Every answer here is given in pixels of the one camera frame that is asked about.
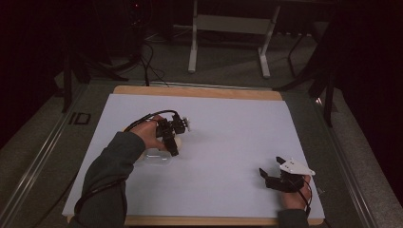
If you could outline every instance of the gray sleeve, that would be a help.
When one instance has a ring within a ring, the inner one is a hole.
[[[133,163],[144,150],[144,142],[139,136],[118,132],[86,171],[82,196],[100,186],[126,180],[133,171]],[[126,210],[123,181],[87,199],[68,227],[123,227]]]

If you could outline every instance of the white paper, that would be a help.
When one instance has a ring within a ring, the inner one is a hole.
[[[279,192],[265,187],[259,168],[278,177],[276,156],[306,164],[285,102],[118,94],[107,101],[63,215],[74,214],[89,165],[116,132],[165,109],[189,118],[192,131],[179,135],[179,156],[135,163],[126,183],[128,216],[277,217]],[[311,187],[310,218],[323,219],[312,180]]]

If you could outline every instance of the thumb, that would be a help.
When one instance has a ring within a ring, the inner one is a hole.
[[[155,141],[155,147],[159,150],[166,150],[165,148],[165,144],[163,144],[163,142],[156,140]]]

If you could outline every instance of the metal stand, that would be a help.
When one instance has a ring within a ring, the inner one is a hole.
[[[276,6],[273,16],[269,20],[198,14],[198,0],[194,0],[193,3],[192,47],[190,49],[188,67],[189,73],[196,72],[198,55],[197,33],[198,29],[201,29],[265,35],[264,43],[261,47],[259,47],[258,54],[263,77],[270,77],[266,51],[273,35],[273,30],[276,25],[280,6]]]

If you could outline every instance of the black cable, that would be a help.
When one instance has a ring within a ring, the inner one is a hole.
[[[71,185],[76,180],[77,174],[78,174],[78,172],[74,175],[74,178],[72,178],[71,181],[68,183],[67,188],[63,191],[62,195],[60,195],[59,199],[57,199],[53,203],[53,205],[51,205],[51,207],[45,212],[45,214],[43,216],[41,216],[41,218],[32,226],[32,228],[35,228],[35,227],[39,226],[48,217],[50,212],[53,211],[53,209],[57,206],[57,204],[59,204],[59,202],[62,200],[63,196],[66,194],[68,189],[71,187]]]
[[[124,132],[130,131],[133,127],[135,127],[135,126],[137,126],[138,124],[141,124],[141,123],[147,121],[148,119],[152,118],[153,116],[157,116],[157,115],[159,115],[159,114],[168,113],[168,112],[172,112],[172,113],[174,113],[175,115],[178,115],[178,112],[177,112],[177,111],[174,111],[174,110],[163,110],[163,111],[154,112],[154,113],[152,113],[152,114],[145,115],[145,116],[141,117],[141,119],[139,119],[139,120],[137,120],[137,121],[131,123],[131,124],[124,130]]]
[[[305,204],[306,204],[305,213],[306,213],[306,216],[308,217],[309,214],[311,213],[311,202],[312,202],[312,197],[313,197],[313,196],[312,196],[312,188],[311,188],[311,185],[309,184],[309,182],[307,182],[306,180],[304,180],[304,182],[308,184],[308,188],[309,188],[309,191],[310,191],[310,194],[311,194],[310,200],[308,201],[308,200],[305,198],[305,196],[302,194],[302,192],[300,191],[300,189],[298,189],[298,188],[294,185],[294,183],[293,183],[292,181],[290,181],[290,180],[288,180],[288,181],[294,186],[294,189],[297,190],[297,192],[299,193],[299,195],[300,195],[300,196],[302,197],[302,199],[305,201]]]
[[[118,185],[118,184],[121,184],[121,183],[124,182],[124,181],[125,181],[125,178],[124,178],[124,179],[116,180],[116,181],[111,182],[111,183],[107,183],[107,184],[105,184],[105,185],[103,185],[103,186],[101,186],[101,187],[98,187],[98,188],[96,188],[96,189],[94,189],[94,190],[92,190],[92,191],[86,193],[84,196],[81,196],[80,199],[78,199],[78,201],[76,202],[76,204],[75,204],[75,206],[74,206],[74,214],[75,214],[75,215],[79,214],[80,211],[81,211],[81,209],[82,209],[83,206],[84,206],[84,203],[85,203],[88,199],[90,199],[91,197],[95,196],[96,194],[98,194],[98,193],[100,193],[100,192],[105,191],[106,189],[109,189],[109,188],[114,187],[114,186],[116,186],[116,185]]]
[[[324,219],[324,221],[325,221],[325,224],[326,224],[329,228],[332,228],[332,226],[330,225],[329,221],[328,221],[326,218]]]
[[[148,80],[148,68],[149,68],[149,66],[150,66],[150,63],[151,63],[152,57],[154,56],[154,49],[152,48],[152,46],[151,46],[151,45],[147,44],[146,42],[144,42],[144,44],[145,44],[146,46],[148,46],[148,47],[151,49],[151,56],[149,57],[148,61],[146,61],[146,62],[147,62],[147,64],[145,64],[145,63],[144,63],[144,61],[143,61],[143,57],[142,57],[142,58],[140,58],[140,60],[141,60],[141,61],[142,61],[142,63],[143,63],[143,67],[144,67],[144,80],[145,80],[145,86],[150,86],[150,83],[149,83],[149,80]]]

